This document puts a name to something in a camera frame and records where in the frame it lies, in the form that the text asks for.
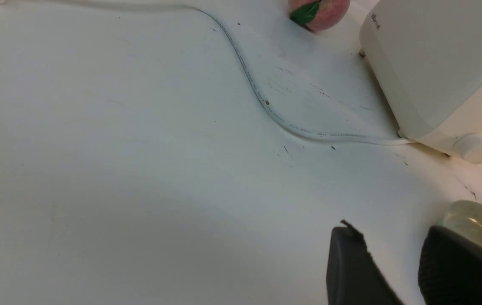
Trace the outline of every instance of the round button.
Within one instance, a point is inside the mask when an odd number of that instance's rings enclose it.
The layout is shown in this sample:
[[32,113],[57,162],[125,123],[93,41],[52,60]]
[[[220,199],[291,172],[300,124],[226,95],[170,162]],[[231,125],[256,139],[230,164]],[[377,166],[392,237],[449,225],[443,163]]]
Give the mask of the round button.
[[482,163],[482,135],[470,133],[455,142],[453,150],[467,162]]

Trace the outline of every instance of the scratch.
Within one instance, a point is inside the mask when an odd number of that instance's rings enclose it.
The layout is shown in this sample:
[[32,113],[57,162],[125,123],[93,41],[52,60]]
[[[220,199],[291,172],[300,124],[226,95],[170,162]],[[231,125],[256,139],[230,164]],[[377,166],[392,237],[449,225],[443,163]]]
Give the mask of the scratch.
[[121,106],[123,108],[129,108],[128,106],[126,106],[125,104],[115,100],[115,99],[112,99],[110,97],[104,97],[102,95],[99,95],[97,93],[93,93],[93,92],[88,92],[88,91],[82,91],[83,94],[85,95],[89,95],[89,96],[92,96],[94,98],[98,98],[98,99],[102,99],[102,100],[105,100],[106,102],[110,102],[111,104],[115,104],[117,106]]
[[47,249],[51,249],[51,244],[53,243],[53,238],[55,238],[55,215],[57,213],[57,203],[51,203],[51,212],[49,217],[51,218],[51,228],[49,230],[49,240],[47,241]]
[[311,85],[312,87],[314,87],[314,88],[316,88],[316,89],[320,90],[320,91],[324,91],[324,89],[322,89],[322,88],[318,88],[318,87],[316,87],[315,85],[312,85],[312,83],[310,83],[310,85]]
[[291,91],[288,90],[288,87],[282,87],[282,86],[280,86],[278,83],[275,83],[275,85],[276,85],[277,87],[282,88],[282,89],[286,90],[287,92],[291,93]]
[[128,46],[131,46],[131,47],[134,47],[134,48],[138,48],[138,46],[137,46],[135,43],[131,42],[130,40],[127,40],[127,39],[124,38],[124,37],[119,38],[119,40],[122,41],[122,42],[124,42],[124,43],[126,43]]
[[285,147],[285,146],[283,146],[283,147],[284,147],[284,150],[286,151],[286,153],[289,155],[289,157],[292,158],[292,160],[293,160],[292,155],[289,154],[289,152],[288,152],[288,150],[286,149],[286,147]]
[[280,70],[280,71],[284,71],[284,72],[287,72],[287,73],[293,75],[293,73],[290,72],[290,71],[288,71],[288,69],[283,69],[283,68],[281,68],[281,67],[279,67],[279,66],[275,66],[275,67],[278,68],[278,70]]

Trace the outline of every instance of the black object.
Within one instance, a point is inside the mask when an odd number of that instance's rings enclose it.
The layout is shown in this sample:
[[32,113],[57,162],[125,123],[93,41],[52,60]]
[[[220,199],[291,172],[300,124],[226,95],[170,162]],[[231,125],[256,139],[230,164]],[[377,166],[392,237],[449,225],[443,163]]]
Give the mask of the black object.
[[445,227],[431,227],[418,284],[427,305],[482,304],[482,247]]
[[403,305],[376,267],[363,234],[351,224],[331,234],[326,282],[329,305]]

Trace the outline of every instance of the pink peach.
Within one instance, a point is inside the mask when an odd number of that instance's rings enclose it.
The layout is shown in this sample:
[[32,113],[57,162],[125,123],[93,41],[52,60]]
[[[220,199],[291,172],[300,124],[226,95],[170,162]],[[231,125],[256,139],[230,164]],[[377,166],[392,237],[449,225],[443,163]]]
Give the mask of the pink peach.
[[[289,0],[289,14],[315,0]],[[350,0],[322,0],[314,19],[306,26],[313,31],[323,31],[336,25],[346,15]]]

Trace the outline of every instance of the stain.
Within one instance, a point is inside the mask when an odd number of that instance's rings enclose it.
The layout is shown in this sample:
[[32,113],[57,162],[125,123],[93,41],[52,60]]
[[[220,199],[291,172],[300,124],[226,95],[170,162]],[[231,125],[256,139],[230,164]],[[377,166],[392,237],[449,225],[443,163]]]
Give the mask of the stain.
[[292,158],[292,160],[293,160],[292,155],[289,154],[289,152],[288,152],[288,150],[286,149],[286,147],[285,147],[285,146],[283,146],[283,147],[284,147],[284,150],[286,151],[286,153],[289,155],[289,157]]

